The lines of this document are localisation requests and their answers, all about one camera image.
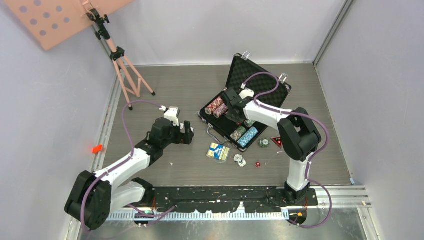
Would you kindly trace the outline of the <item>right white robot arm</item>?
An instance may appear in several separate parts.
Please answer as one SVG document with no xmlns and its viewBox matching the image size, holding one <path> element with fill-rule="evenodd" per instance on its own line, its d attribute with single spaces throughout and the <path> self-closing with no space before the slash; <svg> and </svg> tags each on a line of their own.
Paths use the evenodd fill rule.
<svg viewBox="0 0 424 240">
<path fill-rule="evenodd" d="M 321 134 L 314 118 L 304 108 L 281 109 L 265 104 L 253 97 L 252 90 L 238 93 L 229 88 L 221 94 L 228 107 L 228 117 L 234 122 L 252 120 L 279 132 L 282 147 L 289 157 L 289 174 L 284 189 L 276 198 L 288 205 L 299 205 L 306 198 L 311 182 L 309 170 L 312 156 L 317 152 Z"/>
</svg>

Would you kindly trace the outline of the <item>blue playing card deck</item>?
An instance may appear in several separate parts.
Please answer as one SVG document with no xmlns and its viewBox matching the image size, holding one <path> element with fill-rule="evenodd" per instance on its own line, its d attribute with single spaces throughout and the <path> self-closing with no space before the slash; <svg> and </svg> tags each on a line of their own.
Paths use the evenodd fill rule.
<svg viewBox="0 0 424 240">
<path fill-rule="evenodd" d="M 216 163 L 222 164 L 227 161 L 230 148 L 223 144 L 211 143 L 206 156 L 213 159 Z"/>
</svg>

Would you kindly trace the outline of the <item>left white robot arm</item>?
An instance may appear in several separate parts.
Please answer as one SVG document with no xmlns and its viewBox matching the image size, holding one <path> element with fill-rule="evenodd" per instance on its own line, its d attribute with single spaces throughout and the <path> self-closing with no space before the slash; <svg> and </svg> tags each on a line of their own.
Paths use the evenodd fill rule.
<svg viewBox="0 0 424 240">
<path fill-rule="evenodd" d="M 194 131 L 189 121 L 174 124 L 164 117 L 155 120 L 146 138 L 123 158 L 94 173 L 81 172 L 73 185 L 64 211 L 89 230 L 98 229 L 110 213 L 138 203 L 148 207 L 154 200 L 151 183 L 134 175 L 159 160 L 171 144 L 190 145 Z"/>
</svg>

